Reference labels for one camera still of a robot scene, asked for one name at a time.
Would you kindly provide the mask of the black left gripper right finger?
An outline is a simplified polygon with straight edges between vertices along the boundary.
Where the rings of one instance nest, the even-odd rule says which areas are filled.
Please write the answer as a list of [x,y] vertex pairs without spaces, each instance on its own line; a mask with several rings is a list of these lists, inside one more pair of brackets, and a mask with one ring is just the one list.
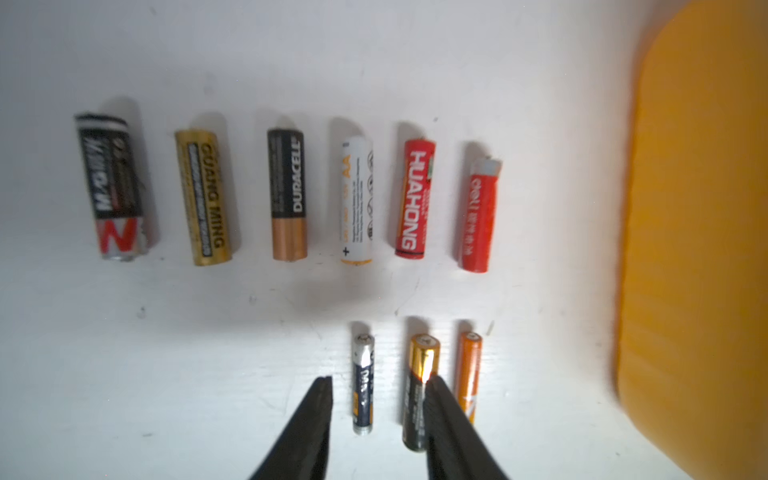
[[508,479],[440,376],[426,384],[423,412],[429,479]]

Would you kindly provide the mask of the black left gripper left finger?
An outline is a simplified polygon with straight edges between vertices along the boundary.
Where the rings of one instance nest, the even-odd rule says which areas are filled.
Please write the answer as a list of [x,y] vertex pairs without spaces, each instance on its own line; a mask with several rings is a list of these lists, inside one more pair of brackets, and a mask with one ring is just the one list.
[[325,479],[332,407],[332,378],[317,377],[251,479]]

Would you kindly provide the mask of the gold top black battery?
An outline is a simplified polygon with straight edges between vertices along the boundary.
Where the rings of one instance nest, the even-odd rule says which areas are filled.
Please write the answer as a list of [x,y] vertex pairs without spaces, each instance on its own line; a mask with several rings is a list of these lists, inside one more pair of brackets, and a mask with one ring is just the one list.
[[411,337],[402,415],[402,440],[412,451],[425,450],[426,433],[423,404],[426,384],[437,374],[440,342],[423,333]]

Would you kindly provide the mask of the orange battery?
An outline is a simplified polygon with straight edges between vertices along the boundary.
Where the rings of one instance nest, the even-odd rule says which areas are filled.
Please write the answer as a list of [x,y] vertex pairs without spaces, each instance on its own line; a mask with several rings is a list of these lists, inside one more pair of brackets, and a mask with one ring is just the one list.
[[483,338],[478,333],[467,331],[459,335],[455,395],[471,424],[477,411],[482,347]]

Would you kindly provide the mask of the red silver-top battery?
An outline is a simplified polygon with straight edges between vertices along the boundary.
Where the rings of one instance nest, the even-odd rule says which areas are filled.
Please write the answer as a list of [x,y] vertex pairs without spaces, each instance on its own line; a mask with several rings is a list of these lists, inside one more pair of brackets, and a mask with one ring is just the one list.
[[472,273],[489,269],[502,165],[495,158],[480,158],[471,167],[459,263]]

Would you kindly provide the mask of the yellow plastic storage box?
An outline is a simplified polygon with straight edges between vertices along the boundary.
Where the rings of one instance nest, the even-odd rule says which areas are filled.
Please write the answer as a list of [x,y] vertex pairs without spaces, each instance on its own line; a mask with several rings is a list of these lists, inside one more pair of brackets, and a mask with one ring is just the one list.
[[634,85],[615,386],[695,479],[767,475],[767,5],[689,1]]

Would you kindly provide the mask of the white battery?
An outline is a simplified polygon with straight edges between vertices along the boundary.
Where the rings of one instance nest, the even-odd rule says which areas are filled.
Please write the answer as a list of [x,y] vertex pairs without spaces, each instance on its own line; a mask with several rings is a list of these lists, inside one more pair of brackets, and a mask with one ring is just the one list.
[[341,261],[365,265],[373,259],[373,149],[364,136],[342,142],[340,163]]

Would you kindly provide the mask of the silver black battery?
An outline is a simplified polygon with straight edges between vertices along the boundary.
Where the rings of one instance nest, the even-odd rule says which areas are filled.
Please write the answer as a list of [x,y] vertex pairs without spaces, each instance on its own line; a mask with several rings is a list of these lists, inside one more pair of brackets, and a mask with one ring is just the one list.
[[128,124],[92,112],[74,122],[101,257],[131,262],[146,253],[147,238]]

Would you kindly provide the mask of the Duracell black copper battery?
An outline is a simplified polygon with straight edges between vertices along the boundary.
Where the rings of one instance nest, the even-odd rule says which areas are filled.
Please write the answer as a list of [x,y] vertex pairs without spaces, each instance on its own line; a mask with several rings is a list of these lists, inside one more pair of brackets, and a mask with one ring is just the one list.
[[295,262],[308,256],[304,135],[273,128],[267,140],[273,258]]

